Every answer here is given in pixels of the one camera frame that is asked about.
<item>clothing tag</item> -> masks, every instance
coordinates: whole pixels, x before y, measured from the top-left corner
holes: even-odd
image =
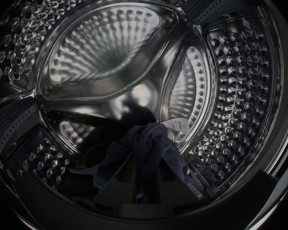
[[[167,128],[183,132],[186,135],[189,134],[189,120],[186,118],[174,118],[161,124]]]

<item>care label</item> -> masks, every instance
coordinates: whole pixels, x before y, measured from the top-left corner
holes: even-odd
[[[189,134],[189,120],[186,118],[174,118],[161,124],[167,128],[183,132],[186,135]]]

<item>garment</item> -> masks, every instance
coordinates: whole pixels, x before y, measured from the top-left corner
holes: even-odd
[[[120,168],[131,152],[138,171],[140,197],[149,197],[154,193],[156,173],[164,158],[176,175],[186,182],[187,166],[175,144],[167,137],[167,128],[160,123],[146,126],[134,126],[119,141],[108,147],[106,158],[94,167],[76,171],[77,174],[94,174],[94,186],[102,190],[110,178]]]

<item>embossed drum surface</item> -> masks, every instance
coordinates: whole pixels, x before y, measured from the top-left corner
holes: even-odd
[[[173,0],[19,0],[0,23],[0,102],[38,100],[44,127],[9,164],[60,191],[65,171],[90,147],[100,121],[150,111],[184,117],[169,130],[197,194],[217,191],[262,135],[274,91],[267,21],[254,9],[192,24]]]

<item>washing machine drum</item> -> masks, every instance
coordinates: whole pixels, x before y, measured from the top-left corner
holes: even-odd
[[[99,192],[73,177],[147,113],[188,120],[189,182],[161,160],[139,203],[132,153]],[[13,1],[0,183],[32,229],[258,228],[288,189],[288,25],[270,0]]]

